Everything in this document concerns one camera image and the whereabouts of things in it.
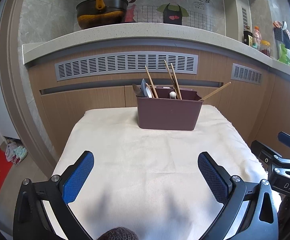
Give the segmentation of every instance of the bottle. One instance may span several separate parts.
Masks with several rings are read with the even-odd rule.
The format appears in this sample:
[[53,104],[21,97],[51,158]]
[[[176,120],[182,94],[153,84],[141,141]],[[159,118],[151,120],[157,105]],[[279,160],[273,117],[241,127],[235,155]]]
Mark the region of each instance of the bottle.
[[248,46],[252,46],[253,44],[253,33],[250,32],[250,27],[249,26],[245,26],[245,30],[244,30],[244,44],[248,45]]
[[252,48],[257,50],[257,43],[253,42]]
[[262,35],[260,33],[260,29],[255,26],[253,30],[253,41],[257,44],[258,50],[260,50],[260,44],[262,40]]
[[270,43],[268,41],[261,41],[260,52],[270,57]]

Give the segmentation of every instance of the gray spoon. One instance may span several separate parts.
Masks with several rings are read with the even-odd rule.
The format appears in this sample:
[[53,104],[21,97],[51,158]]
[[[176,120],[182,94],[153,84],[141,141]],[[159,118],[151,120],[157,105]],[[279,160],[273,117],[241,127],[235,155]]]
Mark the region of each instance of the gray spoon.
[[145,97],[143,92],[141,91],[141,89],[136,84],[132,84],[132,86],[133,86],[133,90],[134,90],[135,95],[137,95],[140,98]]

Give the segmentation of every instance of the apron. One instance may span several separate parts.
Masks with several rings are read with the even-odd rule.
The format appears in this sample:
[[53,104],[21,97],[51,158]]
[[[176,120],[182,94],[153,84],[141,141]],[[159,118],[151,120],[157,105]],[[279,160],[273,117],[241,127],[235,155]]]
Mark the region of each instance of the apron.
[[168,4],[164,11],[163,11],[163,23],[169,23],[169,24],[177,24],[182,25],[182,11],[181,7],[179,7],[179,11],[172,11],[168,8],[170,4]]

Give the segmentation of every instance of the metal vent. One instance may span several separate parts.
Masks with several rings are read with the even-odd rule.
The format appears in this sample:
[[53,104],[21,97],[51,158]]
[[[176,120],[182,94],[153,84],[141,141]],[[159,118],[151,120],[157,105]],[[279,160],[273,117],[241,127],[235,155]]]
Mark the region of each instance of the metal vent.
[[242,13],[243,13],[243,28],[246,28],[248,26],[248,20],[247,20],[247,11],[245,8],[242,7]]
[[133,51],[93,55],[55,64],[57,81],[113,73],[167,72],[166,60],[172,63],[176,73],[197,74],[198,55]]
[[230,79],[260,85],[262,73],[249,67],[233,64],[232,75]]

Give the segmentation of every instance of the table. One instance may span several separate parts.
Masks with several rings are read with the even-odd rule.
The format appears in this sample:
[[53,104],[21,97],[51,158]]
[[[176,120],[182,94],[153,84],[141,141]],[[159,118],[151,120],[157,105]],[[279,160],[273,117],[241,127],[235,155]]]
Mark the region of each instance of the table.
[[[119,226],[139,240],[200,238],[223,206],[197,167],[201,152],[244,181],[267,178],[239,133],[210,105],[202,106],[193,131],[141,129],[136,107],[89,110],[74,126],[53,174],[62,174],[85,150],[93,152],[94,168],[69,206],[93,239]],[[279,195],[274,197],[279,205]],[[66,239],[44,205],[55,232]],[[246,207],[244,202],[227,237],[237,231]]]

